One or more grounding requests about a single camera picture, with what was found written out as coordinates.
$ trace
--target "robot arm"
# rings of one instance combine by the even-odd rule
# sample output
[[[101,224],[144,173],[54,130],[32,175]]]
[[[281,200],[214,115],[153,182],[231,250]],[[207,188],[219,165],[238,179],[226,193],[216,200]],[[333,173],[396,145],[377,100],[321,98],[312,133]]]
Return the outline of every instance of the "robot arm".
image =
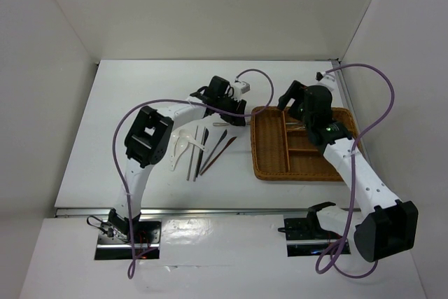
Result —
[[[337,85],[335,78],[318,73],[316,79],[318,83],[308,87],[294,81],[286,94],[280,97],[278,108],[284,110],[294,99],[288,114],[304,123],[310,142],[349,188],[351,156],[356,156],[355,196],[363,220],[357,216],[353,218],[349,243],[354,242],[360,255],[368,262],[411,249],[417,228],[417,208],[410,201],[402,202],[377,176],[357,148],[351,151],[354,143],[351,133],[344,124],[333,120],[331,91]],[[318,219],[317,226],[342,235],[347,211],[331,203],[312,208]]]
[[[250,90],[246,82],[227,80],[214,76],[208,87],[192,93],[187,101],[203,103],[227,112],[244,114],[246,101],[241,96]],[[140,109],[126,138],[126,172],[125,178],[129,188],[132,208],[132,224],[138,230],[143,197],[149,174],[164,157],[172,130],[193,120],[199,120],[214,113],[205,106],[193,104],[175,104],[159,110],[144,106]],[[245,126],[241,117],[220,115],[231,125]],[[114,208],[109,212],[108,221],[122,235],[129,237],[129,214],[127,193],[122,189]]]

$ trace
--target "wicker tray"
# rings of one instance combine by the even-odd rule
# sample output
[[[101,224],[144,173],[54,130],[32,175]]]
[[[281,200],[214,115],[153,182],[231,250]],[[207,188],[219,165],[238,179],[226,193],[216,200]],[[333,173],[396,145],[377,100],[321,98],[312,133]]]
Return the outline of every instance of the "wicker tray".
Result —
[[[297,122],[289,117],[287,110],[270,106],[251,119],[255,175],[261,180],[342,181],[336,169],[308,141],[306,131],[297,130],[297,125],[286,125]],[[333,108],[333,118],[358,136],[349,110]]]

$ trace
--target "white wall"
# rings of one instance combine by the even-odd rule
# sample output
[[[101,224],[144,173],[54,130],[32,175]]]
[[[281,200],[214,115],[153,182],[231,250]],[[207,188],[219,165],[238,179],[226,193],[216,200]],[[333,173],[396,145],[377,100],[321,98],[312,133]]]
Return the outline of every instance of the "white wall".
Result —
[[[379,67],[395,86],[395,108],[366,144],[390,187],[419,208],[412,254],[430,299],[448,293],[447,56],[448,0],[372,0],[343,59]],[[386,108],[387,87],[369,71],[344,74],[365,127]]]
[[[55,0],[0,0],[0,298],[16,298],[95,74]]]
[[[96,58],[326,60],[370,0],[57,0]]]

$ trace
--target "white plastic spoon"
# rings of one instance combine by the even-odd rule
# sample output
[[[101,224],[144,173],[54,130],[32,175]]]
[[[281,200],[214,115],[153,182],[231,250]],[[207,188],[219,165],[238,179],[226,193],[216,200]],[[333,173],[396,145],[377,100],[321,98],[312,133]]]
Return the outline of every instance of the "white plastic spoon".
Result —
[[[197,141],[194,136],[189,133],[189,131],[182,129],[179,131],[179,139],[180,138],[186,138],[188,140],[189,143],[192,143],[193,145],[199,147],[201,150],[203,150],[204,152],[207,152],[207,149],[204,145],[202,145],[199,141]]]
[[[174,154],[171,155],[171,157],[170,157],[170,160],[171,160],[170,170],[171,171],[174,171],[174,169],[176,168],[177,160],[179,160],[182,153],[186,151],[188,144],[189,144],[189,141],[185,137],[179,137],[177,139],[176,146],[174,149]]]

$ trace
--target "knife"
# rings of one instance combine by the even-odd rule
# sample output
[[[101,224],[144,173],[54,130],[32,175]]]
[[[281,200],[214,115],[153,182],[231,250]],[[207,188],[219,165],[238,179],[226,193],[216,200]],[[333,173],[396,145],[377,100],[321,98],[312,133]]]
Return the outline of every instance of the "knife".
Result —
[[[206,127],[204,127],[204,133],[202,134],[201,145],[205,145],[208,137],[209,137],[209,130]],[[199,151],[200,152],[199,155],[197,156],[196,170],[195,170],[195,176],[193,177],[193,181],[196,181],[196,178],[199,175],[199,168],[201,167],[202,156],[204,155],[203,150]]]

